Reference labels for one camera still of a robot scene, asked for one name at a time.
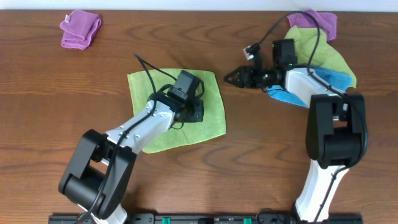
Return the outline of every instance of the light green towel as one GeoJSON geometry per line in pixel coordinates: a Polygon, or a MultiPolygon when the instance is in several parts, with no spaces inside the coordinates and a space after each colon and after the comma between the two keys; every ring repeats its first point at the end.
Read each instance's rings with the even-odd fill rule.
{"type": "MultiPolygon", "coordinates": [[[[163,71],[173,75],[175,78],[180,74],[179,68],[167,68],[163,71]]],[[[161,134],[144,148],[146,153],[155,153],[174,147],[196,144],[226,134],[225,112],[221,100],[215,74],[213,72],[186,70],[192,75],[203,80],[205,94],[200,98],[203,100],[205,114],[203,121],[198,123],[185,123],[182,129],[169,129],[161,134]]],[[[165,84],[174,84],[170,77],[156,71],[150,70],[156,89],[165,84]]],[[[145,71],[136,72],[127,76],[129,80],[133,113],[139,114],[147,103],[149,95],[153,93],[152,86],[145,71]]]]}
{"type": "MultiPolygon", "coordinates": [[[[350,87],[356,87],[356,77],[349,69],[349,66],[344,61],[344,58],[337,50],[328,45],[326,42],[326,34],[320,30],[320,39],[317,51],[312,58],[311,65],[318,65],[323,68],[328,68],[337,72],[343,72],[353,78],[350,87]]],[[[294,39],[295,52],[298,63],[307,63],[315,42],[317,41],[318,31],[316,28],[298,28],[293,26],[290,28],[285,36],[285,39],[294,39]]]]}

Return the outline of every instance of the wooden table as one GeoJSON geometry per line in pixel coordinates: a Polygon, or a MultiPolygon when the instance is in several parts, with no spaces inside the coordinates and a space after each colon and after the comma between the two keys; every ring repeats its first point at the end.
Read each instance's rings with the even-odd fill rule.
{"type": "MultiPolygon", "coordinates": [[[[159,213],[289,210],[310,159],[308,110],[228,85],[282,12],[96,11],[103,18],[87,50],[64,49],[59,23],[70,11],[0,11],[0,223],[46,223],[81,210],[58,182],[81,135],[132,116],[133,52],[160,68],[216,73],[227,135],[157,154],[140,154],[123,206],[159,213]]],[[[398,14],[339,12],[337,39],[366,99],[368,153],[343,179],[331,212],[361,212],[366,223],[398,218],[398,14]]],[[[263,44],[288,31],[283,22],[263,44]]]]}

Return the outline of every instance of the white wall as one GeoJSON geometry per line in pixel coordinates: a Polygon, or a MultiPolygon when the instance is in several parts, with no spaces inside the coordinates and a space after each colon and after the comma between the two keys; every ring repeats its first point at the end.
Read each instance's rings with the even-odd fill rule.
{"type": "Polygon", "coordinates": [[[397,12],[398,0],[0,0],[0,9],[397,12]]]}

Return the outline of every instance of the purple cloth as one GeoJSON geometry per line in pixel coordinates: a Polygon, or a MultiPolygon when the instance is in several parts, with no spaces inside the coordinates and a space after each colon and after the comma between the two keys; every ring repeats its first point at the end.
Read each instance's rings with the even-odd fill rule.
{"type": "MultiPolygon", "coordinates": [[[[312,9],[305,10],[304,12],[309,13],[313,16],[319,27],[325,32],[327,41],[336,39],[337,32],[337,16],[330,12],[317,12],[312,9]]],[[[308,16],[303,14],[292,14],[287,17],[290,22],[290,26],[297,26],[299,28],[315,28],[315,23],[308,16]]]]}
{"type": "Polygon", "coordinates": [[[86,49],[101,25],[101,18],[98,14],[74,10],[69,15],[69,23],[61,22],[60,28],[63,33],[62,47],[74,49],[86,49]]]}

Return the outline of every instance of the blue cloth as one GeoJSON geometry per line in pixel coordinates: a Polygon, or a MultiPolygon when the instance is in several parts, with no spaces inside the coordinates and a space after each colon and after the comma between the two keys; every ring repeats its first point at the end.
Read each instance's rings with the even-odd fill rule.
{"type": "MultiPolygon", "coordinates": [[[[321,67],[313,67],[313,69],[319,77],[324,79],[324,81],[343,91],[346,91],[353,82],[353,79],[345,73],[321,67]]],[[[280,90],[282,90],[281,86],[273,86],[272,88],[267,89],[269,96],[274,99],[308,108],[296,95],[280,90]]]]}

